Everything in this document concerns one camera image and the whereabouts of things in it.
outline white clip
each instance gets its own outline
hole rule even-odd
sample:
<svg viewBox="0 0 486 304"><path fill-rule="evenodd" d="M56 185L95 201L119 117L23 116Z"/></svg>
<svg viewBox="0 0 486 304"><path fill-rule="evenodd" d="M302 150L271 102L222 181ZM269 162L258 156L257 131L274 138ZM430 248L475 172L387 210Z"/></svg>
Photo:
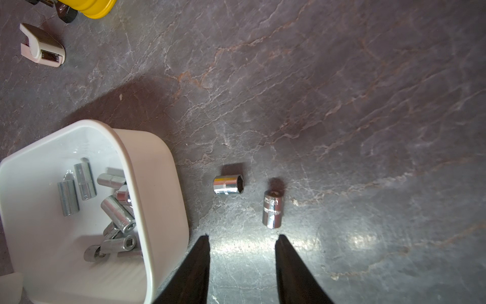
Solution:
<svg viewBox="0 0 486 304"><path fill-rule="evenodd" d="M28 37L29 44L20 44L20 53L35 63L59 67L66 59L64 47L45 31L27 23L20 30Z"/></svg>

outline white plastic bin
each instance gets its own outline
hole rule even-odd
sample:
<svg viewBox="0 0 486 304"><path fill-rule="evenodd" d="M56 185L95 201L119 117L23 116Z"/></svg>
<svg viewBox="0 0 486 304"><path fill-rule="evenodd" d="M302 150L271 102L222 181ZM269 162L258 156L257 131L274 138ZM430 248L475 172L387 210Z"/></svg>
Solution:
<svg viewBox="0 0 486 304"><path fill-rule="evenodd" d="M123 172L133 203L142 260L112 254L84 261L100 244L110 219L100 208L113 189L95 184L64 217L57 183L82 158L93 178ZM112 129L94 120L69 125L5 158L0 164L0 215L16 272L35 304L149 304L183 258L189 228L172 154L156 135Z"/></svg>

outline marble countertop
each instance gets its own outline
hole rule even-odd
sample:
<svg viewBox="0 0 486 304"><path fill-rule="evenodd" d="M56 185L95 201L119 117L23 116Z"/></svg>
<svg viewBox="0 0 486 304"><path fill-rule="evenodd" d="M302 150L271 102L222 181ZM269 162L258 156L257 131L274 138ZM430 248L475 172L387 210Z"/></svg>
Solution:
<svg viewBox="0 0 486 304"><path fill-rule="evenodd" d="M21 57L21 22L65 64ZM208 303L278 303L280 233L336 304L484 303L485 33L481 1L119 0L67 25L2 1L0 159L80 119L158 135L210 237ZM243 194L215 196L235 168Z"/></svg>

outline metal part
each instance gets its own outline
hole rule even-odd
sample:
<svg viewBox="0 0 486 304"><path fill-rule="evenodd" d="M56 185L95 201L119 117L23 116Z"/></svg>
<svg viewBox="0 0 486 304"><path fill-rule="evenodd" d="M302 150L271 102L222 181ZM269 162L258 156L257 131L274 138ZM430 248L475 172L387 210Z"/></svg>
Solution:
<svg viewBox="0 0 486 304"><path fill-rule="evenodd" d="M79 212L78 198L73 180L65 180L57 183L59 198L61 199L62 214L73 215Z"/></svg>
<svg viewBox="0 0 486 304"><path fill-rule="evenodd" d="M142 249L141 248L134 248L130 251L121 251L117 253L117 257L119 258L139 258L143 259Z"/></svg>
<svg viewBox="0 0 486 304"><path fill-rule="evenodd" d="M93 184L93 177L88 162L81 162L74 165L74 172L78 181L79 192L82 200L96 196L96 189Z"/></svg>
<svg viewBox="0 0 486 304"><path fill-rule="evenodd" d="M243 175L216 176L213 180L213 190L216 194L240 194L243 192Z"/></svg>
<svg viewBox="0 0 486 304"><path fill-rule="evenodd" d="M56 2L56 11L59 19L61 19L65 23L73 22L78 15L77 10L59 1Z"/></svg>
<svg viewBox="0 0 486 304"><path fill-rule="evenodd" d="M123 176L101 173L98 176L97 182L101 186L120 189L123 185L126 184L126 179Z"/></svg>
<svg viewBox="0 0 486 304"><path fill-rule="evenodd" d="M40 57L42 59L50 60L53 62L59 62L59 55L56 53L40 50Z"/></svg>
<svg viewBox="0 0 486 304"><path fill-rule="evenodd" d="M135 219L120 205L113 195L108 196L101 202L101 209L111 218L122 233L127 233L135 228Z"/></svg>
<svg viewBox="0 0 486 304"><path fill-rule="evenodd" d="M268 228L280 227L282 224L282 208L282 194L279 191L266 191L263 198L263 224Z"/></svg>
<svg viewBox="0 0 486 304"><path fill-rule="evenodd" d="M103 230L103 236L105 240L111 240L120 233L120 229L113 223L109 223L108 226Z"/></svg>
<svg viewBox="0 0 486 304"><path fill-rule="evenodd" d="M108 254L121 251L130 251L137 244L137 239L133 235L126 237L104 240L101 243L100 253Z"/></svg>
<svg viewBox="0 0 486 304"><path fill-rule="evenodd" d="M132 200L130 198L130 193L128 192L127 185L123 185L122 187L120 187L120 189L115 191L114 196L123 206L132 205Z"/></svg>
<svg viewBox="0 0 486 304"><path fill-rule="evenodd" d="M108 260L109 254L100 253L101 246L93 245L86 249L84 259L86 262L102 262Z"/></svg>
<svg viewBox="0 0 486 304"><path fill-rule="evenodd" d="M131 216L135 217L132 205L124 205L123 203L121 203L121 205L128 211L129 214L131 214Z"/></svg>

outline chrome socket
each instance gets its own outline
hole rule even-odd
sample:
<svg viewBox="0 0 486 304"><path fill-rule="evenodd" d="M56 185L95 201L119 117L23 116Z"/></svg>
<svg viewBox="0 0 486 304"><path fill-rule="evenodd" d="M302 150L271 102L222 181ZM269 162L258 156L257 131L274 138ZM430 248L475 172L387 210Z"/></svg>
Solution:
<svg viewBox="0 0 486 304"><path fill-rule="evenodd" d="M101 254L109 254L122 251L130 251L137 244L137 239L133 235L125 237L114 238L111 240L104 240L101 243Z"/></svg>
<svg viewBox="0 0 486 304"><path fill-rule="evenodd" d="M124 205L121 203L121 205L128 211L128 213L135 218L135 213L133 212L133 206L132 205Z"/></svg>
<svg viewBox="0 0 486 304"><path fill-rule="evenodd" d="M115 191L114 196L123 206L132 205L132 200L130 198L130 193L128 192L127 185L123 185L122 187L120 187L120 189Z"/></svg>
<svg viewBox="0 0 486 304"><path fill-rule="evenodd" d="M213 180L215 194L241 194L244 188L243 175L216 176Z"/></svg>
<svg viewBox="0 0 486 304"><path fill-rule="evenodd" d="M57 183L59 198L61 199L62 214L73 215L79 212L78 198L73 180L65 180Z"/></svg>
<svg viewBox="0 0 486 304"><path fill-rule="evenodd" d="M100 245L89 246L88 249L86 249L84 254L85 261L93 262L93 263L107 261L110 255L100 253L100 250L101 250Z"/></svg>
<svg viewBox="0 0 486 304"><path fill-rule="evenodd" d="M123 176L116 176L108 173L101 173L96 181L101 186L115 189L120 189L120 187L126 184L126 179Z"/></svg>
<svg viewBox="0 0 486 304"><path fill-rule="evenodd" d="M133 230L136 226L133 216L117 201L114 196L108 196L101 202L101 209L108 215L122 233Z"/></svg>
<svg viewBox="0 0 486 304"><path fill-rule="evenodd" d="M109 223L108 226L103 230L103 237L105 240L111 240L120 233L120 229L113 223Z"/></svg>
<svg viewBox="0 0 486 304"><path fill-rule="evenodd" d="M266 191L263 198L262 222L268 228L278 228L282 224L283 195L279 191Z"/></svg>
<svg viewBox="0 0 486 304"><path fill-rule="evenodd" d="M82 200L87 200L96 196L96 189L93 184L93 177L89 163L82 162L74 165L74 172L78 182L79 193Z"/></svg>

